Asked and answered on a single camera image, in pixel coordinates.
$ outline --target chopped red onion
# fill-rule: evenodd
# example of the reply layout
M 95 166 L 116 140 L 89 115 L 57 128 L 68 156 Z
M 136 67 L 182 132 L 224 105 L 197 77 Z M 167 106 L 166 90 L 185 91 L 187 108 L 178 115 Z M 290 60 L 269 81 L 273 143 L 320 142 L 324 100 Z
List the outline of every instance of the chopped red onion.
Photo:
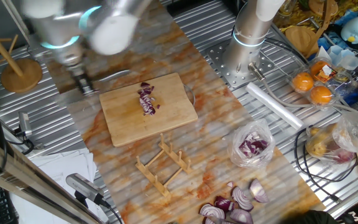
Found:
M 214 205 L 224 212 L 228 212 L 234 209 L 234 203 L 222 196 L 216 196 Z
M 207 218 L 205 220 L 205 224 L 215 224 L 215 222 L 213 222 L 212 220 L 210 220 L 209 218 Z
M 150 86 L 150 84 L 148 84 L 148 83 L 146 83 L 146 82 L 142 82 L 141 84 L 140 84 L 140 87 L 142 87 L 142 88 L 146 88 L 146 87 L 149 87 Z
M 147 114 L 151 116 L 155 114 L 155 109 L 152 104 L 152 100 L 154 101 L 155 99 L 153 97 L 149 97 L 149 95 L 152 93 L 152 90 L 154 89 L 154 86 L 151 88 L 149 86 L 150 84 L 142 82 L 140 84 L 142 89 L 137 91 L 137 93 L 140 95 L 139 103 L 143 108 L 144 116 Z
M 267 194 L 260 184 L 258 179 L 254 179 L 249 187 L 252 196 L 254 197 L 255 201 L 260 203 L 268 203 L 270 200 L 267 197 Z
M 201 208 L 200 215 L 203 215 L 205 217 L 215 217 L 215 218 L 218 218 L 218 219 L 225 219 L 226 218 L 226 214 L 224 213 L 223 210 L 221 210 L 220 208 L 216 208 L 216 207 L 212 206 L 210 203 L 205 204 Z
M 248 198 L 244 195 L 239 187 L 236 187 L 233 190 L 231 197 L 239 204 L 242 209 L 247 210 L 248 212 L 254 209 L 252 203 L 248 200 Z
M 251 214 L 243 209 L 234 209 L 230 214 L 230 218 L 241 224 L 254 224 Z
M 258 156 L 269 146 L 268 142 L 261 139 L 257 132 L 249 133 L 240 144 L 239 149 L 248 159 Z

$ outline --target cutting board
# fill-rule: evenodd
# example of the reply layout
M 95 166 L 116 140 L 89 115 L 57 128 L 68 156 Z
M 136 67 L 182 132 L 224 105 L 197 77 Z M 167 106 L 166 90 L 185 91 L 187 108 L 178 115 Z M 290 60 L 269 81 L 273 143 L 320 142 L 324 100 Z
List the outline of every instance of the cutting board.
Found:
M 177 73 L 146 81 L 154 90 L 153 116 L 145 115 L 139 103 L 140 83 L 99 96 L 104 117 L 116 147 L 196 121 L 198 115 Z

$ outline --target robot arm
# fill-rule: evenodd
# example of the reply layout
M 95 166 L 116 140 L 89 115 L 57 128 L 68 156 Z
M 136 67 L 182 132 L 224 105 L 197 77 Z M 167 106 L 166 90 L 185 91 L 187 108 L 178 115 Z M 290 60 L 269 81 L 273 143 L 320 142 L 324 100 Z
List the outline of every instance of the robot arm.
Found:
M 91 48 L 113 55 L 131 43 L 137 23 L 151 0 L 22 0 L 22 12 L 30 18 L 41 45 L 71 71 L 83 94 L 94 92 L 82 63 L 85 37 Z

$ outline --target metal bracket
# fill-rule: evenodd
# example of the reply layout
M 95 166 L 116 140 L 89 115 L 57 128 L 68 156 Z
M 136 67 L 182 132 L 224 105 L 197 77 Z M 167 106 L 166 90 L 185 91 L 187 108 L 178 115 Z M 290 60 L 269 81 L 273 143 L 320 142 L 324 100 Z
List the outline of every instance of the metal bracket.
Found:
M 250 75 L 243 77 L 242 75 L 231 74 L 230 71 L 224 66 L 222 56 L 229 43 L 230 40 L 225 40 L 220 44 L 208 48 L 206 52 L 207 55 L 211 58 L 212 62 L 215 64 L 216 68 L 219 70 L 219 72 L 221 72 L 221 76 L 227 82 L 227 84 L 232 88 L 237 88 L 253 80 L 255 75 L 251 73 Z M 274 63 L 267 57 L 264 57 L 262 53 L 260 53 L 259 71 L 266 73 L 273 69 Z

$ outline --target table surface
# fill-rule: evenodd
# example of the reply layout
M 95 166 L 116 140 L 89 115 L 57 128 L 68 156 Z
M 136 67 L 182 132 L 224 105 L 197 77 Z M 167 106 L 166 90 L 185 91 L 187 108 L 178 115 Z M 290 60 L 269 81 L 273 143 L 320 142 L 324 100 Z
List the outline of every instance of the table surface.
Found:
M 162 0 L 161 2 L 167 5 L 171 2 L 171 0 Z M 206 56 L 204 50 L 230 38 L 235 17 L 227 10 L 227 8 L 223 6 L 220 0 L 214 0 L 196 9 L 192 9 L 176 16 L 174 17 L 174 20 L 185 32 L 191 42 L 194 43 L 198 51 L 204 55 L 207 62 L 211 64 L 211 60 Z M 282 39 L 282 36 L 277 35 L 275 32 L 271 32 L 268 36 L 284 40 Z M 305 103 L 306 100 L 301 95 L 294 92 L 287 84 L 285 74 L 283 74 L 283 72 L 290 73 L 297 68 L 294 59 L 288 54 L 283 53 L 282 50 L 269 44 L 264 44 L 262 51 L 267 57 L 274 61 L 274 64 L 277 65 L 277 67 L 280 67 L 280 69 L 276 68 L 271 73 L 266 74 L 267 81 L 273 88 L 275 94 L 285 101 Z M 30 57 L 27 46 L 14 50 L 12 56 L 15 59 Z M 1 119 L 10 128 L 16 129 L 19 125 L 17 112 L 29 112 L 30 122 L 33 127 L 33 135 L 30 139 L 33 142 L 42 142 L 45 147 L 44 150 L 35 151 L 30 156 L 41 156 L 45 154 L 84 148 L 85 144 L 68 110 L 65 106 L 60 106 L 54 102 L 55 96 L 59 94 L 55 85 L 57 83 L 56 77 L 52 80 L 45 63 L 42 60 L 39 61 L 44 75 L 40 83 L 33 90 L 26 93 L 15 94 L 8 92 L 1 87 L 0 82 Z M 104 67 L 106 63 L 105 59 L 100 60 L 99 67 Z M 5 63 L 0 65 L 0 74 L 5 66 Z M 62 80 L 66 80 L 68 83 L 70 82 L 69 78 L 62 78 Z M 252 80 L 252 82 L 255 82 L 255 84 L 262 87 L 262 85 L 255 80 Z M 278 148 L 295 167 L 292 153 L 295 130 L 287 125 L 278 116 L 273 114 L 264 105 L 261 105 L 255 100 L 255 98 L 249 96 L 244 87 L 231 89 L 231 91 L 254 119 L 265 118 L 268 121 L 270 130 L 274 135 L 274 138 L 277 140 Z M 316 126 L 334 122 L 339 117 L 339 113 L 336 113 L 333 110 L 316 111 L 313 108 L 302 110 L 294 108 L 288 109 L 295 113 L 297 117 L 302 119 L 306 124 L 314 124 Z M 306 158 L 309 164 L 312 165 L 311 170 L 314 173 L 324 174 L 327 177 L 336 177 L 341 174 L 340 172 L 335 172 L 333 174 L 324 173 L 318 160 L 310 156 L 307 156 Z M 301 176 L 310 185 L 327 208 L 332 208 L 336 205 L 332 200 L 326 198 L 326 195 L 320 189 L 317 189 L 306 175 L 301 174 Z M 326 190 L 335 192 L 340 198 L 352 195 L 353 192 L 358 191 L 358 167 L 356 167 L 353 173 L 342 182 L 336 183 L 322 180 L 319 181 L 319 183 L 322 184 Z M 106 185 L 98 173 L 96 174 L 95 184 L 104 189 L 108 202 L 113 204 L 110 193 L 107 191 Z M 358 199 L 356 198 L 349 205 L 340 205 L 342 208 L 338 210 L 335 215 L 340 214 L 348 206 L 357 202 Z
M 258 204 L 254 211 L 256 223 L 276 223 L 292 213 L 324 209 L 278 150 L 273 161 L 263 169 L 243 169 L 231 163 L 226 151 L 227 135 L 252 118 L 159 2 L 153 1 L 143 15 L 127 51 L 109 57 L 88 51 L 86 56 L 88 73 L 94 80 L 104 73 L 131 70 L 122 78 L 103 83 L 102 91 L 177 72 L 196 96 L 199 119 L 164 133 L 166 143 L 173 143 L 174 151 L 181 149 L 182 158 L 191 159 L 194 170 L 188 175 L 180 173 L 170 183 L 168 189 L 172 194 L 167 198 L 135 167 L 136 156 L 146 164 L 159 152 L 158 135 L 113 147 L 98 96 L 67 106 L 86 146 L 94 153 L 99 172 L 126 223 L 199 223 L 203 217 L 198 211 L 203 204 L 212 203 L 217 195 L 229 197 L 231 190 L 226 186 L 229 181 L 246 189 L 256 177 L 266 186 L 273 201 L 268 205 Z M 63 95 L 73 88 L 58 65 L 50 64 L 48 69 Z M 149 169 L 164 183 L 178 167 L 164 155 Z

